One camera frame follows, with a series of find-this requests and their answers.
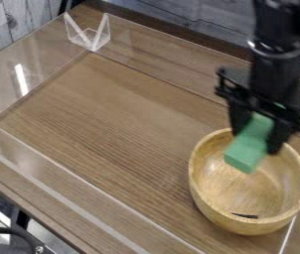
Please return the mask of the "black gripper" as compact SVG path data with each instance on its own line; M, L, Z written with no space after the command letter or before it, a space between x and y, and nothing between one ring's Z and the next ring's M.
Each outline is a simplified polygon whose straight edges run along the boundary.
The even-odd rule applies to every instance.
M274 121L267 150L276 155L295 133L300 133L300 53L254 53L248 69L217 70L216 95L225 100L232 134L238 135L259 113Z

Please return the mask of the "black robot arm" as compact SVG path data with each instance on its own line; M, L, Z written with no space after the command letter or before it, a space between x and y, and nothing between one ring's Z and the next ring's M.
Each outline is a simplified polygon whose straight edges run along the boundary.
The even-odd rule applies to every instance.
M300 0L252 0L252 5L251 66L217 70L216 94L227 101L234 134L255 114L272 120L264 142L276 154L300 133Z

